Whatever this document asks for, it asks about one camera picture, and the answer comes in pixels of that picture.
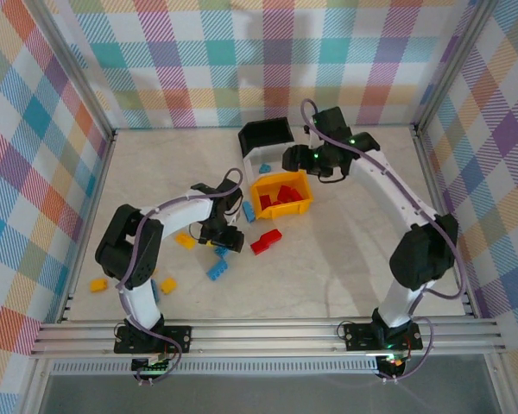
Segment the white plastic container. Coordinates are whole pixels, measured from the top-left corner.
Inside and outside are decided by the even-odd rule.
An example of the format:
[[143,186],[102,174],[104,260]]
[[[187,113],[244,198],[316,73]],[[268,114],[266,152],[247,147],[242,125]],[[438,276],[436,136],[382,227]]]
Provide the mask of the white plastic container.
[[[288,148],[288,143],[257,147],[243,157],[243,167],[248,185],[266,185],[268,182],[281,181],[286,173],[281,164],[282,156]],[[271,165],[272,171],[260,174],[261,164]]]

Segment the red stepped double lego piece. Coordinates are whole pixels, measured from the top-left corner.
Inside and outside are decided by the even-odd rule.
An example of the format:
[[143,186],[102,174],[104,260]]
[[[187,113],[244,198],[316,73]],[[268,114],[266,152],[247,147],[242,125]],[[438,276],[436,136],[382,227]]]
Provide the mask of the red stepped double lego piece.
[[259,255],[268,250],[273,244],[280,241],[282,233],[278,229],[270,230],[264,233],[261,237],[253,242],[250,247],[254,255]]

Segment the yellow plastic container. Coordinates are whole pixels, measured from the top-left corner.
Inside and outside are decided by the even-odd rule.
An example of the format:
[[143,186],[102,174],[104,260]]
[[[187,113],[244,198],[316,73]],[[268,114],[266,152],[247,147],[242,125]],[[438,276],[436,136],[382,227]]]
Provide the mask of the yellow plastic container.
[[[269,194],[272,203],[277,200],[277,194],[282,185],[296,188],[303,196],[300,202],[285,203],[283,205],[261,209],[259,197]],[[266,185],[252,185],[250,187],[251,203],[257,219],[276,219],[281,216],[299,215],[308,211],[313,195],[306,174],[303,171],[286,172],[281,181],[268,182]]]

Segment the black plastic container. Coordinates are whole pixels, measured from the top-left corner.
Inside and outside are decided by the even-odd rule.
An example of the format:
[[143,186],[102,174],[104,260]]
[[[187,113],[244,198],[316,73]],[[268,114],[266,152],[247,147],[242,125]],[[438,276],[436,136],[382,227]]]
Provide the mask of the black plastic container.
[[247,122],[237,134],[242,156],[254,148],[294,142],[286,117]]

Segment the left controller board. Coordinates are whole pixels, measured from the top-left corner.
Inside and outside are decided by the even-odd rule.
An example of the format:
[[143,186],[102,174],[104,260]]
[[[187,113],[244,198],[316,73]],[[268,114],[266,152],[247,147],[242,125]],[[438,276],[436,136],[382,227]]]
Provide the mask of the left controller board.
[[154,358],[133,358],[130,362],[130,371],[135,377],[140,376],[142,379],[157,378],[163,375],[170,366],[170,358],[160,357]]

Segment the controller board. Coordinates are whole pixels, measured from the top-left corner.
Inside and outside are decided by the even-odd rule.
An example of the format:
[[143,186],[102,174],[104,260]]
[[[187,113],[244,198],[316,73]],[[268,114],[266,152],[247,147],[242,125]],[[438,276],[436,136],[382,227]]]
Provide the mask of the controller board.
[[378,374],[381,376],[402,376],[408,357],[404,354],[387,354],[376,357]]
[[140,376],[142,379],[157,378],[163,375],[170,366],[170,358],[160,357],[154,358],[133,358],[130,362],[130,371],[135,377]]

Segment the right controller board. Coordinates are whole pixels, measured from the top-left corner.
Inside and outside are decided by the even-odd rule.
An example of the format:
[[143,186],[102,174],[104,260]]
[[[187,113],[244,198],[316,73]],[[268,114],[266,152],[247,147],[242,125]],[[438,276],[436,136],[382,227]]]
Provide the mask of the right controller board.
[[387,354],[376,357],[378,374],[381,376],[402,376],[408,357],[404,354]]

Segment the aluminium side rail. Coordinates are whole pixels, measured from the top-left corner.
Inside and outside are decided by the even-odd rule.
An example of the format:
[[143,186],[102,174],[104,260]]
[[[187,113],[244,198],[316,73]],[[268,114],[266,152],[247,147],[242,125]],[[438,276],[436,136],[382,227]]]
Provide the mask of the aluminium side rail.
[[113,129],[111,134],[108,136],[108,140],[104,147],[104,158],[98,171],[99,175],[96,180],[96,184],[92,190],[91,202],[89,204],[86,219],[84,221],[81,239],[77,245],[77,255],[75,256],[73,266],[71,267],[71,270],[66,278],[66,283],[64,285],[64,289],[59,301],[59,307],[54,314],[54,323],[62,323],[66,319],[64,314],[70,309],[68,302],[73,299],[73,295],[76,292],[79,276],[81,274],[82,266],[85,260],[86,250],[90,241],[90,236],[92,234],[92,227],[96,219],[100,198],[103,193],[104,184],[115,150],[117,136],[117,130]]
[[[420,167],[422,169],[422,173],[424,175],[424,179],[428,187],[428,192],[430,194],[433,208],[441,215],[448,214],[449,210],[445,206],[445,200],[440,191],[435,171],[432,165],[430,164],[430,160],[422,137],[414,125],[411,125],[409,127],[409,132],[414,144],[415,151],[419,158]],[[458,247],[456,247],[456,249],[458,253],[458,258],[455,259],[453,273],[458,288],[462,288],[463,295],[461,296],[461,302],[463,304],[464,312],[465,315],[468,317],[477,318],[477,306],[475,301],[471,298],[470,282],[468,280],[465,263],[463,261],[461,253],[459,252]]]

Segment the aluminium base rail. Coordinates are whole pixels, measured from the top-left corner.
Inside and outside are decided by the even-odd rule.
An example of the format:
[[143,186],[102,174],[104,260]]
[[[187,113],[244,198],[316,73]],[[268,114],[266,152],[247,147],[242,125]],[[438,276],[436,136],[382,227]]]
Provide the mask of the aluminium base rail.
[[[188,353],[195,357],[346,356],[359,318],[263,318],[169,320],[188,327]],[[112,357],[118,328],[114,321],[67,321],[40,328],[34,358]],[[468,316],[429,317],[410,329],[399,344],[406,354],[492,354],[505,350],[492,319]]]

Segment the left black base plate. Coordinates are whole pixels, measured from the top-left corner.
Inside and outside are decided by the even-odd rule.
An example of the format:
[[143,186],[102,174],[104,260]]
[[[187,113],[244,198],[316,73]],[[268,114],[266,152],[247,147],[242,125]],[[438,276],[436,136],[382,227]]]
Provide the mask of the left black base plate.
[[[164,325],[160,326],[156,334],[177,342],[183,354],[189,352],[192,339],[191,326]],[[131,324],[117,326],[114,336],[113,352],[115,354],[172,354],[177,350],[175,344],[140,331]]]

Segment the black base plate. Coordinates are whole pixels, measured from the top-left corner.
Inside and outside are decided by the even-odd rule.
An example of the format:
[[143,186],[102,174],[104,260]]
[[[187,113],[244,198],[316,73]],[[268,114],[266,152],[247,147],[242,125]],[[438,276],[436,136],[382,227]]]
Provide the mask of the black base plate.
[[[156,334],[177,342],[183,354],[189,352],[192,339],[191,326],[164,325],[160,326]],[[131,324],[117,326],[114,336],[113,352],[115,354],[172,354],[177,350],[175,344],[140,331]]]
[[419,325],[408,322],[397,328],[384,328],[379,323],[346,323],[343,338],[347,351],[422,350]]

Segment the aluminium frame post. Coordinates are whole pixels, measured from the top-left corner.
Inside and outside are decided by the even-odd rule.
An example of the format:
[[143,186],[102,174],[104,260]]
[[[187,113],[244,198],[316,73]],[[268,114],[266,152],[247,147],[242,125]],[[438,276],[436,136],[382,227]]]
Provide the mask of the aluminium frame post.
[[498,2],[499,0],[468,0],[414,115],[411,127],[418,136],[426,131],[435,117],[445,94],[451,88]]
[[64,69],[67,77],[73,82],[81,100],[86,105],[93,119],[100,130],[111,141],[114,138],[115,129],[111,126],[102,105],[94,94],[90,83],[79,62],[75,58],[72,49],[64,39],[64,36],[57,27],[52,14],[49,12],[44,0],[23,0],[29,13],[34,18],[37,26],[47,39],[50,47]]

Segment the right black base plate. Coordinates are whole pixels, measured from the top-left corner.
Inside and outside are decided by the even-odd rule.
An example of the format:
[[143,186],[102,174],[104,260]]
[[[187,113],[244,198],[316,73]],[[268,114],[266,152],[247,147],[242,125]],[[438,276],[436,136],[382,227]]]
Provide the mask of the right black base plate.
[[408,322],[397,328],[384,328],[379,323],[346,323],[343,338],[347,351],[422,350],[419,325]]

